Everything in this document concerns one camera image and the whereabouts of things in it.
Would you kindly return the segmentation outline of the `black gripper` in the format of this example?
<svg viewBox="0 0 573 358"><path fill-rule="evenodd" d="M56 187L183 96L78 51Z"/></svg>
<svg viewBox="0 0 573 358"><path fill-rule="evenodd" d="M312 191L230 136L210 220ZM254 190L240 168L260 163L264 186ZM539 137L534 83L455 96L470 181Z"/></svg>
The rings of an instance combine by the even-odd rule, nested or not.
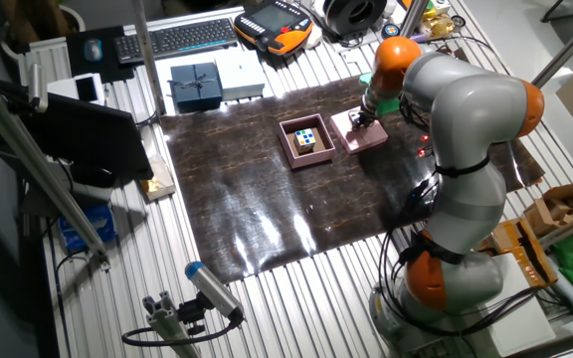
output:
<svg viewBox="0 0 573 358"><path fill-rule="evenodd" d="M358 131L361 124L365 124L365 128L371 128L377 122L378 116L365 109L357 109L349 111L349 119L351 121L351 130Z"/></svg>

